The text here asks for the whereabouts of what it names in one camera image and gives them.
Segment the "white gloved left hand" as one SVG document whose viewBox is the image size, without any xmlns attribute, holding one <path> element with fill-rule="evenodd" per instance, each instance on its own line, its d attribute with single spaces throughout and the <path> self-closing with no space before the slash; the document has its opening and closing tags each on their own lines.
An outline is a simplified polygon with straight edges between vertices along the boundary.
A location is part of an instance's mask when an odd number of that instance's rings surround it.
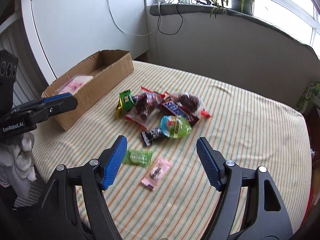
<svg viewBox="0 0 320 240">
<path fill-rule="evenodd" d="M 20 198 L 29 197 L 31 183 L 36 180 L 34 141 L 30 132 L 1 140 L 1 186 L 12 186 Z"/>
</svg>

